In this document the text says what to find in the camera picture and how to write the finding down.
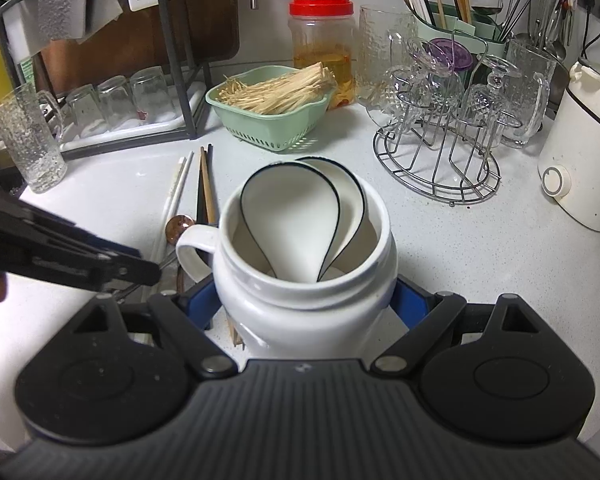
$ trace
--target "white chopstick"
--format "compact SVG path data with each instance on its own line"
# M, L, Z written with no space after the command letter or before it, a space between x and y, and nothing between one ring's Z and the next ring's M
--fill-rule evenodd
M151 250L150 260L157 264L159 264L164 258L164 253L167 248L167 238L164 234L164 228L178 209L180 196L182 195L182 189L184 188L184 183L187 179L187 173L189 173L189 167L191 166L191 161L193 158L194 152L191 152L189 153L188 157L182 156L176 165L176 171L173 175L173 180L171 181L171 187L169 188L167 200L164 203L164 208L162 209L162 217L160 219L160 223L158 224L158 232L156 233L154 239L154 246ZM146 301L149 295L155 292L154 288L156 287L145 287L142 290L142 301Z

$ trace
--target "black rim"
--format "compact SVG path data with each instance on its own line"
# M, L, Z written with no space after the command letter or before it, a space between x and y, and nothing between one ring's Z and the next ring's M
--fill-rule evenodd
M324 257L322 258L322 264L320 265L320 269L318 269L318 278L315 280L315 282L317 283L318 280L320 279L319 277L319 272L322 269L322 266L324 265L324 261L327 259L327 254L329 254L329 249L331 249L331 245L333 244L333 239L336 236L336 231L338 230L338 224L340 223L340 197L338 197L338 191L336 190L335 186L331 183L331 181L326 178L322 173L320 173L320 171L316 170L315 168L312 168L311 166L309 166L308 164L302 164L300 162L296 162L294 160L290 160L288 162L276 162L273 164L269 164L268 166L264 166L263 168L260 168L259 170L257 170L255 173L253 173L248 179L247 182L244 183L244 186L242 186L242 191L240 192L240 214L242 215L242 219L244 220L244 224L247 226L247 231L249 231L249 234L251 235L251 238L253 238L253 241L256 242L256 245L258 246L258 248L260 249L260 252L263 254L263 256L265 257L267 263L269 264L269 267L271 267L271 272L273 272L273 276L274 278L276 278L277 280L279 280L280 278L276 276L276 271L274 270L273 266L271 265L271 262L269 261L269 259L267 258L267 255L265 254L265 252L262 250L262 247L260 247L260 244L258 243L258 241L256 240L256 237L253 236L253 233L251 232L251 228L249 227L249 223L247 222L247 219L244 215L244 207L242 206L242 194L244 193L244 188L247 187L247 184L251 181L251 179L253 177L255 177L257 174L262 173L265 170L270 170L272 167L274 166L298 166L300 168L303 168L305 170L310 170L313 171L316 175L318 175L321 179L323 179L331 188L331 190L333 191L333 194L336 197L336 202L338 203L338 217L336 218L336 228L333 230L333 236L331 237L331 242L329 243L329 246L327 247L327 251L324 253Z
M593 113L591 110L589 110L589 109L587 108L587 105L586 105L586 104L584 104L582 101L580 101L580 99L578 99L578 98L577 98L577 97L576 97L576 96L573 94L573 92L571 91L571 89L570 89L568 86L567 86L567 88L565 88L565 90L567 91L567 94L569 94L569 96L571 97L571 99L573 99L574 101L576 101L576 103L578 104L578 106L579 106L580 108L582 108L584 111L586 111L586 113L587 113L587 114L589 114L589 115L590 115L590 117L591 117L592 119L594 119L594 120L595 120L595 121L596 121L596 122L597 122L597 123L600 125L600 118L599 118L599 117L598 117L598 116L597 116L595 113Z
M353 233L353 236L351 237L351 240L349 240L349 242L347 243L347 245L345 245L342 250L340 251L340 254L342 254L344 252L344 250L349 247L349 244L353 241L353 238L356 237L356 234L358 234L358 231L360 231L360 228L362 227L362 222L365 219L365 214L366 214L366 195L365 195L365 191L362 189L362 186L360 186L359 181L356 179L356 176L351 173L347 168L345 168L342 164L340 164L339 162L336 162L335 160L331 160L330 158L326 158L324 156L302 156L300 158L298 158L298 160L323 160L325 162L328 162L330 164L333 164L334 166L339 167L341 170L345 171L345 173L347 173L353 180L353 182L356 183L356 186L358 187L358 190L360 191L360 196L362 197L362 219L360 220L360 223L358 224L358 227L356 228L356 231ZM333 240L335 239L335 234L333 235L333 239L331 240L331 243L333 244ZM329 254L329 251L327 251L327 254L325 254L324 256L324 260L322 261L322 264L324 265L324 262L327 259L327 255ZM324 269L323 272L320 273L320 276L318 277L318 281L320 281L321 277L324 276L324 273L327 272L327 269L329 269L329 267L327 267L326 269Z

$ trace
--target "cutting board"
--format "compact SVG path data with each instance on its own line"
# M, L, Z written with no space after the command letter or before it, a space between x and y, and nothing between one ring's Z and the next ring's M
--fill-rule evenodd
M186 0L189 34L196 61L221 60L238 51L237 0ZM178 58L185 60L183 27L175 0L169 0L171 23ZM162 36L158 7L131 12L101 28L82 44L74 40L53 41L42 50L49 79L56 93L78 86L97 84L109 77L148 66L166 65L167 51Z

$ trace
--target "green basket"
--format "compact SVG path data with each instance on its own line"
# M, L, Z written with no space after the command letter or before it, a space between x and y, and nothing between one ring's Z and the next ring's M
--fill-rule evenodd
M236 78L246 85L253 85L296 71L288 66L268 65L244 72ZM218 102L218 92L223 84L214 86L206 93L206 102L216 110L224 127L239 139L272 152L286 150L310 132L324 115L333 94L329 92L321 100L307 103L286 114L262 115Z

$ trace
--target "white appliance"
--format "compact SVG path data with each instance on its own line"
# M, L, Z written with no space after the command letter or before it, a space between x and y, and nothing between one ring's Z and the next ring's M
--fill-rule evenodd
M578 222L600 231L600 65L580 59L570 79L538 173L547 195Z

